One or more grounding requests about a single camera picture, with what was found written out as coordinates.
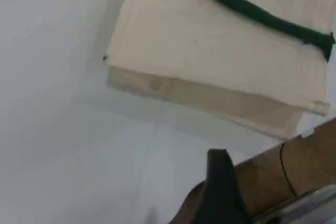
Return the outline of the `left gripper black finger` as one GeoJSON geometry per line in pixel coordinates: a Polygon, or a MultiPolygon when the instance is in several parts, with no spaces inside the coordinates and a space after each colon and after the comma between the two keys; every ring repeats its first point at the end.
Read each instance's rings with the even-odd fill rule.
{"type": "Polygon", "coordinates": [[[205,185],[191,223],[252,223],[239,192],[235,166],[225,149],[207,153],[205,185]]]}

